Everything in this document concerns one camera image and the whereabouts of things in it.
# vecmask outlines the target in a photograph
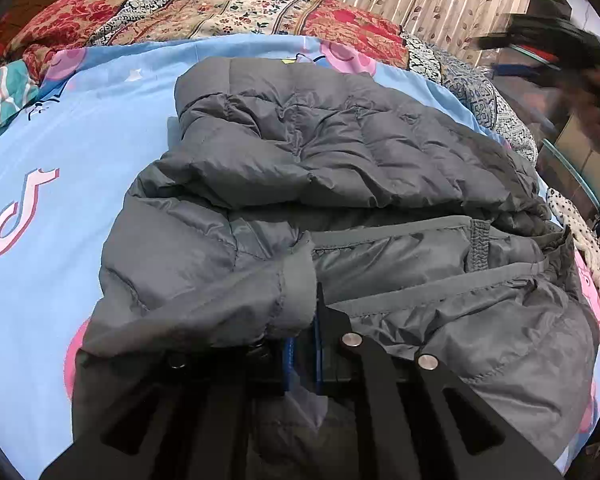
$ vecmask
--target screw head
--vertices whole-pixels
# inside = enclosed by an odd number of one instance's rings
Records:
[[[263,343],[252,346],[247,352],[247,359],[254,364],[266,362],[270,358],[271,352],[269,351],[269,347]]]
[[[433,355],[424,354],[418,357],[418,366],[425,370],[435,370],[438,368],[438,360]]]
[[[171,368],[179,370],[187,366],[187,357],[184,354],[174,353],[167,358],[167,363]]]
[[[360,346],[362,345],[362,336],[355,332],[349,332],[342,336],[342,342],[346,346]]]

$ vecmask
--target clothing pile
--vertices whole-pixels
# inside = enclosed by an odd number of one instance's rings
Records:
[[[103,248],[74,436],[164,352],[298,334],[321,282],[354,330],[400,358],[437,356],[560,456],[600,331],[528,160],[311,63],[208,58],[175,100],[182,140],[140,173]],[[306,396],[319,416],[290,395],[254,407],[256,478],[357,477],[353,412]]]
[[[575,246],[581,251],[600,295],[600,243],[594,232],[580,215],[571,200],[563,197],[555,189],[549,189],[546,197],[551,211],[573,234]]]

